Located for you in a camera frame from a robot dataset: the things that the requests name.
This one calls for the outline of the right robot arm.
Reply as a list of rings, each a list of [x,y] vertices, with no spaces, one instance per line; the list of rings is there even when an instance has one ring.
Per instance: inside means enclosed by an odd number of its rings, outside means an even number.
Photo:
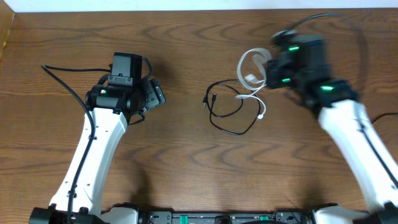
[[[329,205],[312,210],[312,223],[397,223],[397,163],[373,128],[358,94],[331,75],[323,40],[283,30],[272,36],[279,55],[266,66],[267,87],[288,87],[300,97],[354,174],[366,212]]]

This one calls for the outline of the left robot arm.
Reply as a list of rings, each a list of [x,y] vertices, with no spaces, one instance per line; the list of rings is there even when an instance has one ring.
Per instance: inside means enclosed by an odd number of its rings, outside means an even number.
[[[83,131],[77,149],[57,193],[48,208],[34,208],[29,223],[147,223],[148,215],[128,203],[101,209],[103,188],[114,152],[131,118],[165,103],[159,82],[142,75],[149,60],[137,54],[116,52],[104,75],[81,99],[65,82],[58,81],[79,102],[85,112]]]

